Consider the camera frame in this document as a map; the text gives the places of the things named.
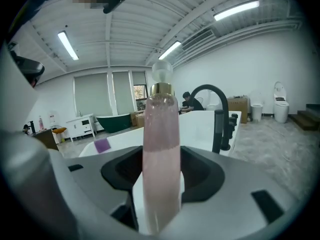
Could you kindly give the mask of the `white bathtub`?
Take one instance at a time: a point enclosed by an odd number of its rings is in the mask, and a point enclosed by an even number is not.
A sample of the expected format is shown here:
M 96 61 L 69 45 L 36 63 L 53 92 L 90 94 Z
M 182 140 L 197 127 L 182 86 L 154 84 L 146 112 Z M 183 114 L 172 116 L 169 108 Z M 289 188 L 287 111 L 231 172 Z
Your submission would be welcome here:
M 180 144 L 206 151 L 211 151 L 214 138 L 214 111 L 193 111 L 179 116 Z M 98 151 L 94 142 L 85 146 L 80 157 L 94 156 L 143 144 L 144 129 L 138 128 L 121 134 L 103 138 L 110 148 Z

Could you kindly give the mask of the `wooden steps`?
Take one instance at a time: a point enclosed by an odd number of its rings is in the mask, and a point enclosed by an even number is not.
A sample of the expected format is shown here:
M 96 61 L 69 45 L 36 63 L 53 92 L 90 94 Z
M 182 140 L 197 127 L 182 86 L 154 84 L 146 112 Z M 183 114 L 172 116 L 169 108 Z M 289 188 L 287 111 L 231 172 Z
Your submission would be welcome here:
M 320 104 L 306 104 L 305 110 L 298 110 L 289 118 L 304 131 L 320 132 Z

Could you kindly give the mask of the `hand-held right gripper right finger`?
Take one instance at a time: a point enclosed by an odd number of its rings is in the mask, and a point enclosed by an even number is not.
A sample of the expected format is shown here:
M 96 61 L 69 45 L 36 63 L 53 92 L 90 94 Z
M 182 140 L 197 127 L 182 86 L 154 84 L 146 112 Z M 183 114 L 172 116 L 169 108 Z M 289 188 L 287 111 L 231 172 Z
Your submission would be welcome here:
M 273 239 L 299 211 L 298 199 L 252 163 L 186 146 L 181 160 L 185 190 L 170 240 Z

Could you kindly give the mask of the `black curved faucet spout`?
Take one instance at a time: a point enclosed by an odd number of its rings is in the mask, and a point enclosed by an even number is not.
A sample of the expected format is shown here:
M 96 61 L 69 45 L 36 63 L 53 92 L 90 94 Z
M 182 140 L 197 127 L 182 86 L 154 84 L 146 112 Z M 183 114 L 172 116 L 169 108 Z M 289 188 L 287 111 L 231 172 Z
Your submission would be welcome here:
M 231 146 L 229 145 L 229 106 L 228 106 L 227 98 L 223 93 L 223 91 L 220 90 L 218 87 L 211 84 L 203 84 L 195 88 L 193 92 L 190 94 L 190 99 L 189 99 L 190 105 L 193 104 L 195 95 L 202 90 L 210 90 L 216 93 L 221 100 L 222 110 L 223 110 L 223 136 L 221 140 L 220 149 L 223 151 L 228 151 L 231 148 Z

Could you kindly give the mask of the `white smart toilet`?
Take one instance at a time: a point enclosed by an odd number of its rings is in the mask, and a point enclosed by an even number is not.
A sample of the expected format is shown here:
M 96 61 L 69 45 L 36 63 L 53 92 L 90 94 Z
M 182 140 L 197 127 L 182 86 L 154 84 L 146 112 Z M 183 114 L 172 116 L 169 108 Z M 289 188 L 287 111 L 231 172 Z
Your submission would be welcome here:
M 287 101 L 287 92 L 280 81 L 274 84 L 273 89 L 273 115 L 278 123 L 286 123 L 289 115 L 289 103 Z

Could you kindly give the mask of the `brown vanity cabinet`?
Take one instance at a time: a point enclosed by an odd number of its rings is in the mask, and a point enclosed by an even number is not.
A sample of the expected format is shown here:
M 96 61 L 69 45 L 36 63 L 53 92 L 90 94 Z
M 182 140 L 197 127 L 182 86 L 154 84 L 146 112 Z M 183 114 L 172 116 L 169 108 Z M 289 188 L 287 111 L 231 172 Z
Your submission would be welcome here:
M 47 149 L 59 150 L 51 129 L 36 132 L 31 136 L 42 142 Z

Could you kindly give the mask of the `pink soap pump bottle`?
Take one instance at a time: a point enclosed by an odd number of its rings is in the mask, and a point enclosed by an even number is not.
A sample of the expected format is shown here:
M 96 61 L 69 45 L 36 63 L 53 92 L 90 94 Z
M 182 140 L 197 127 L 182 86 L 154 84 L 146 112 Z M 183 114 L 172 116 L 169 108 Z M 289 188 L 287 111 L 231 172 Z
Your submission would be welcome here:
M 160 233 L 181 208 L 181 148 L 179 106 L 170 81 L 172 65 L 152 66 L 155 84 L 144 110 L 142 180 L 148 232 Z

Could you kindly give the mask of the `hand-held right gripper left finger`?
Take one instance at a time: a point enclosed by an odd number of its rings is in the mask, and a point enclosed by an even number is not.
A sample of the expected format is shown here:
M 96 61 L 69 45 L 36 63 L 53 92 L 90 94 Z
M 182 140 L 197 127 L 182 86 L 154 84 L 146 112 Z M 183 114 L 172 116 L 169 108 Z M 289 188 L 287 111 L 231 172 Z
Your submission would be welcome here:
M 98 208 L 134 231 L 139 230 L 133 187 L 142 172 L 141 146 L 66 160 L 84 194 Z

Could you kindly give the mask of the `dark green bathtub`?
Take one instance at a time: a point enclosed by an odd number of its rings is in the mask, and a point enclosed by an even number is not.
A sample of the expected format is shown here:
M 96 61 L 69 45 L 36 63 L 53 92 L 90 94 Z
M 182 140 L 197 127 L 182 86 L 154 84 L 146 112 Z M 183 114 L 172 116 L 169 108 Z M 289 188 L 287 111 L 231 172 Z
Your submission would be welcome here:
M 96 116 L 99 124 L 107 133 L 116 133 L 132 126 L 131 116 L 129 113 L 113 116 Z

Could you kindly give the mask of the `orange stool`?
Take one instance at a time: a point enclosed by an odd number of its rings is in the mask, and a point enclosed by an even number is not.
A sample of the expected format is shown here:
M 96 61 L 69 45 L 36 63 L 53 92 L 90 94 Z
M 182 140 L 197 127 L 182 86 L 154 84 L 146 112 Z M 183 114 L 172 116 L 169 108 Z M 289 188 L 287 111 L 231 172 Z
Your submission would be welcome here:
M 66 131 L 65 127 L 60 127 L 60 128 L 53 127 L 51 131 L 52 131 L 55 143 L 57 145 L 65 142 L 65 131 Z

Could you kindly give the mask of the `purple sponge block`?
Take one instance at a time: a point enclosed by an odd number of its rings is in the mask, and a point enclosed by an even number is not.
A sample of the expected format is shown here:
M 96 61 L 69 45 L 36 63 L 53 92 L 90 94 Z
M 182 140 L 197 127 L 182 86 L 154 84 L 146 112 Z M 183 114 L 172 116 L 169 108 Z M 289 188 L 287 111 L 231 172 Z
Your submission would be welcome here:
M 99 154 L 104 153 L 104 152 L 108 151 L 111 148 L 111 145 L 110 145 L 110 143 L 109 143 L 107 138 L 102 138 L 102 139 L 95 140 L 93 143 L 94 143 L 94 146 L 96 148 L 96 151 Z

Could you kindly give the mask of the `ceiling air vent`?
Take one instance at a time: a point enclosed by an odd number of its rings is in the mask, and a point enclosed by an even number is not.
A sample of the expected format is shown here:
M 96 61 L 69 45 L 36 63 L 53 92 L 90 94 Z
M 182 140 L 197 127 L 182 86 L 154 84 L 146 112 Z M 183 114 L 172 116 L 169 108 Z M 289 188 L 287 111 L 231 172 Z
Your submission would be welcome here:
M 202 30 L 201 32 L 197 33 L 190 39 L 186 40 L 185 42 L 182 43 L 182 50 L 188 50 L 192 48 L 193 46 L 197 45 L 198 43 L 205 41 L 209 38 L 215 37 L 215 34 L 211 28 L 206 28 Z

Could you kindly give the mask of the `window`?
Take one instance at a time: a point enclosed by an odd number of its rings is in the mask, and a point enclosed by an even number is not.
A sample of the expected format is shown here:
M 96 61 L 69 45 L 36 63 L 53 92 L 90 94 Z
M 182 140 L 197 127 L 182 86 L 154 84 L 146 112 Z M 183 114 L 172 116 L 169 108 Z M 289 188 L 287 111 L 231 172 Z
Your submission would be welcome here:
M 148 97 L 148 90 L 145 84 L 143 85 L 134 85 L 134 97 L 138 110 L 143 110 L 143 107 L 146 104 L 146 99 Z

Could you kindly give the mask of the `ceiling tube light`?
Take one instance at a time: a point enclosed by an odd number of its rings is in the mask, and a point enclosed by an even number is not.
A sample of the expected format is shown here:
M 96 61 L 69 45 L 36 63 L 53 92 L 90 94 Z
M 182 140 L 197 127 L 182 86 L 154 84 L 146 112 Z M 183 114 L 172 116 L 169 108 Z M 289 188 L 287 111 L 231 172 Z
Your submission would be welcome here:
M 228 9 L 225 9 L 225 10 L 215 14 L 213 16 L 213 18 L 215 21 L 220 21 L 220 20 L 225 19 L 229 16 L 232 16 L 232 15 L 235 15 L 235 14 L 247 11 L 247 10 L 251 10 L 254 8 L 258 8 L 259 6 L 260 6 L 260 2 L 258 0 L 251 0 L 248 2 L 238 4 L 236 6 L 230 7 Z
M 76 54 L 75 50 L 73 49 L 68 36 L 66 34 L 65 31 L 61 31 L 57 34 L 60 42 L 62 43 L 62 45 L 64 46 L 65 50 L 67 51 L 67 53 L 70 55 L 70 57 L 74 60 L 77 61 L 79 60 L 78 55 Z
M 164 60 L 170 53 L 172 53 L 176 48 L 178 48 L 182 43 L 179 41 L 174 42 L 168 49 L 165 50 L 164 53 L 162 53 L 158 59 Z

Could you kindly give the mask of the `grey roller blind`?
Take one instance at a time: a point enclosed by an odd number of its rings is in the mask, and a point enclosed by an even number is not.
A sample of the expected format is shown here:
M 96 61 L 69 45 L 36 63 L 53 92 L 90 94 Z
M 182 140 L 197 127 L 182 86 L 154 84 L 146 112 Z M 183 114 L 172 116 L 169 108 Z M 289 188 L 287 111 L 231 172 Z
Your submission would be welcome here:
M 115 104 L 118 115 L 130 114 L 135 111 L 130 78 L 128 71 L 114 71 L 112 73 Z
M 96 73 L 78 76 L 73 79 L 74 105 L 78 117 L 93 114 L 111 116 L 108 75 Z
M 132 72 L 132 81 L 134 86 L 146 85 L 146 75 L 144 71 L 133 71 Z

